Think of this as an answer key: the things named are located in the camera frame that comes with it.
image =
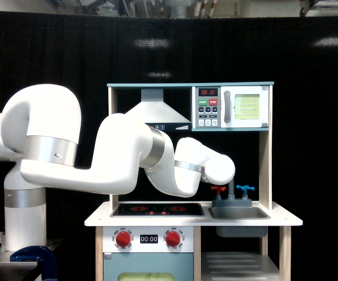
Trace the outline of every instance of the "wooden post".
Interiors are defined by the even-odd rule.
[[[117,91],[114,88],[108,88],[108,106],[109,106],[109,115],[117,112]],[[118,204],[118,195],[110,195],[110,208],[112,211]]]
[[[104,280],[103,227],[96,227],[96,281]]]
[[[291,280],[291,227],[279,227],[279,278]]]
[[[269,131],[260,132],[259,200],[272,210],[273,86],[269,86]]]
[[[268,233],[260,238],[260,254],[263,256],[268,255]]]
[[[202,227],[193,227],[193,280],[202,279]]]

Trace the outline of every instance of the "oven knob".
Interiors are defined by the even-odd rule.
[[[171,231],[166,235],[166,244],[170,247],[176,247],[180,243],[180,236],[177,232]]]
[[[129,233],[122,231],[118,233],[115,241],[117,242],[119,247],[126,247],[131,242],[131,236]]]

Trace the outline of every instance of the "green button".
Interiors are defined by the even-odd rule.
[[[199,106],[204,107],[208,105],[208,100],[206,98],[199,98]]]

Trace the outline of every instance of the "black curtain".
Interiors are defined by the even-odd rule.
[[[0,12],[0,112],[27,86],[69,88],[82,112],[76,167],[86,169],[107,116],[107,83],[274,81],[273,200],[304,221],[292,229],[292,280],[337,280],[338,46],[324,46],[329,37],[338,37],[338,18],[157,20]],[[141,39],[161,39],[166,47],[141,48]],[[188,93],[169,91],[165,101],[190,115]],[[138,91],[122,92],[118,110],[138,102]],[[235,180],[258,185],[257,133],[170,136],[173,143],[192,136],[228,154],[239,170]],[[11,167],[0,163],[0,231],[3,179]],[[211,200],[214,194],[205,188],[192,200]],[[156,191],[144,173],[122,198],[177,200]],[[47,189],[48,238],[63,238],[60,280],[94,279],[94,229],[84,220],[107,200]],[[257,247],[256,240],[225,240],[213,231],[203,229],[207,251],[239,249],[240,243],[248,251]],[[269,255],[278,265],[277,243],[278,230],[270,228]]]

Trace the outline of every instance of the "oven window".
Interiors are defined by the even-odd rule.
[[[175,281],[175,278],[170,273],[124,272],[118,276],[118,281]]]
[[[235,119],[260,118],[260,95],[235,95]]]

